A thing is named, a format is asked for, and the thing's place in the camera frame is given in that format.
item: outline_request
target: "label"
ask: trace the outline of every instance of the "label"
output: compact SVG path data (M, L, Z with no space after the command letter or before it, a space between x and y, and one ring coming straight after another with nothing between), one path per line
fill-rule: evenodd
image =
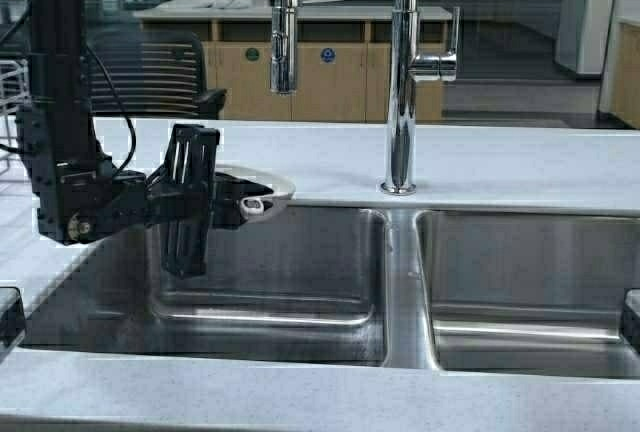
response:
M336 51L330 48L324 49L320 58L325 64L333 64L336 61Z
M247 49L247 52L244 55L249 62L257 62L260 60L260 51L253 47Z

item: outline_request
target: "faucet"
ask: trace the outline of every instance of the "faucet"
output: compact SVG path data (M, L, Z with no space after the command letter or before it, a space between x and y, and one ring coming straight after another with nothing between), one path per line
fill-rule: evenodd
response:
M270 0L273 9L271 90L292 95L297 89L298 10L303 5L357 0ZM416 84L453 82L458 71L460 8L454 10L451 50L420 53L418 0L395 0L392 15L391 86L387 126L386 177L383 192L411 195L414 183Z

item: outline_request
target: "cabinet door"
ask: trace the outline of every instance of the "cabinet door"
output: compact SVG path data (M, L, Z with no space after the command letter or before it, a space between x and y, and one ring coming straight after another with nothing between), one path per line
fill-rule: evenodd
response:
M228 120L291 120L291 99L271 93L268 44L216 45L217 86L228 90Z
M444 51L442 44L422 44L425 52ZM367 122L386 122L389 109L389 82L391 46L370 44L367 70ZM418 122L442 120L444 87L442 82L418 84L416 90L416 116Z
M640 28L623 25L616 67L613 112L633 127L640 127Z
M203 42L204 65L207 74L207 89L215 89L218 84L216 71L216 45L213 42Z
M300 44L293 120L364 122L365 44Z

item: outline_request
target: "metal rack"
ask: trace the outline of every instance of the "metal rack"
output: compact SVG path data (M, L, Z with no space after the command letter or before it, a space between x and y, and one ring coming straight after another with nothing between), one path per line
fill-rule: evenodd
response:
M29 100L29 69L26 60L0 60L0 142L18 144L15 124L10 119L18 107ZM11 170L15 154L0 151L0 178Z

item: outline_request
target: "green sticker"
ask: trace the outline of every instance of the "green sticker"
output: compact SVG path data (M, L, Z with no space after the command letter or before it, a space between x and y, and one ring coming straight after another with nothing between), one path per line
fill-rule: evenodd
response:
M260 51L258 49L254 49L251 47L247 49L247 52L244 54L249 62L257 62L260 60Z

